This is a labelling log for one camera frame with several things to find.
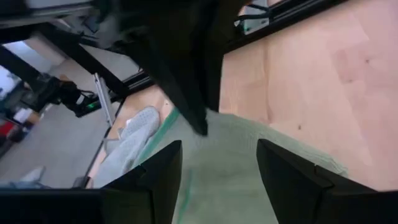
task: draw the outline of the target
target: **green cloth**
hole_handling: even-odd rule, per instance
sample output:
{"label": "green cloth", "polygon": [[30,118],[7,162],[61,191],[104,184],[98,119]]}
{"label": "green cloth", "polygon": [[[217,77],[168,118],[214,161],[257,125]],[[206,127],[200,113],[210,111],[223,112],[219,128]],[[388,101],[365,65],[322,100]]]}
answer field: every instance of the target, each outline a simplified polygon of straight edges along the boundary
{"label": "green cloth", "polygon": [[208,136],[199,136],[174,109],[134,164],[182,140],[182,181],[173,223],[277,223],[257,166],[260,138],[347,175],[329,155],[268,126],[210,110],[207,120]]}

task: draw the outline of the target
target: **gray cloth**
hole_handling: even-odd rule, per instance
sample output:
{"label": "gray cloth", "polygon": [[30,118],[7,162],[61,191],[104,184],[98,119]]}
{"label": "gray cloth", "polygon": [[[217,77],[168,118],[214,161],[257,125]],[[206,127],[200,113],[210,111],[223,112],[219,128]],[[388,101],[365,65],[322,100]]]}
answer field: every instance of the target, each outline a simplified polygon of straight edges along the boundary
{"label": "gray cloth", "polygon": [[138,154],[155,134],[160,124],[160,116],[153,106],[146,107],[129,120],[123,129],[115,149],[100,165],[94,177],[94,188],[100,188],[132,169]]}

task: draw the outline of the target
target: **towel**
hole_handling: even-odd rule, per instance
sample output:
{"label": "towel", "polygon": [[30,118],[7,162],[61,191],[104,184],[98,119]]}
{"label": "towel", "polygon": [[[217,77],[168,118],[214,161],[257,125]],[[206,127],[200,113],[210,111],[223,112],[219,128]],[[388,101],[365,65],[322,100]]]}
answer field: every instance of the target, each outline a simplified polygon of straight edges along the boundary
{"label": "towel", "polygon": [[174,109],[134,163],[182,140],[182,180],[173,223],[277,223],[257,165],[258,139],[347,176],[328,154],[263,124],[210,110],[207,121],[208,136],[199,136]]}
{"label": "towel", "polygon": [[126,128],[120,134],[120,140],[115,144],[117,147],[107,150],[110,154],[100,165],[93,179],[93,187],[100,188],[130,171],[137,156],[159,125],[159,112],[153,106],[144,108],[127,121]]}

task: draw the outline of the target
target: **red object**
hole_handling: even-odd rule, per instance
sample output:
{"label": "red object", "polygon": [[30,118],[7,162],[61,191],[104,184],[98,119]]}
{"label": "red object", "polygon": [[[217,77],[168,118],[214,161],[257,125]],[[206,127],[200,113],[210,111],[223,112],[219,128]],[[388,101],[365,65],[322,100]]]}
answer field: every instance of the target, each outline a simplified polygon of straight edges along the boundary
{"label": "red object", "polygon": [[3,125],[0,125],[0,135],[7,136],[8,133],[13,129],[15,124],[5,121]]}

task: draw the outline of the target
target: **gray floor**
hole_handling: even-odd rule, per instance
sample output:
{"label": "gray floor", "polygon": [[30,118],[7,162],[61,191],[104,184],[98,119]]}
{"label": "gray floor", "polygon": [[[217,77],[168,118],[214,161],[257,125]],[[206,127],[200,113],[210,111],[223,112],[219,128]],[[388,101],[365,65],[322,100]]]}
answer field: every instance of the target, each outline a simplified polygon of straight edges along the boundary
{"label": "gray floor", "polygon": [[[86,50],[121,80],[137,72],[124,55],[91,47]],[[79,88],[95,91],[93,76],[73,60],[66,60],[50,74],[65,74]],[[69,188],[76,177],[87,171],[107,128],[101,110],[76,118],[63,105],[54,105],[25,139],[0,159],[0,181],[17,180],[37,166],[46,166],[43,184]]]}

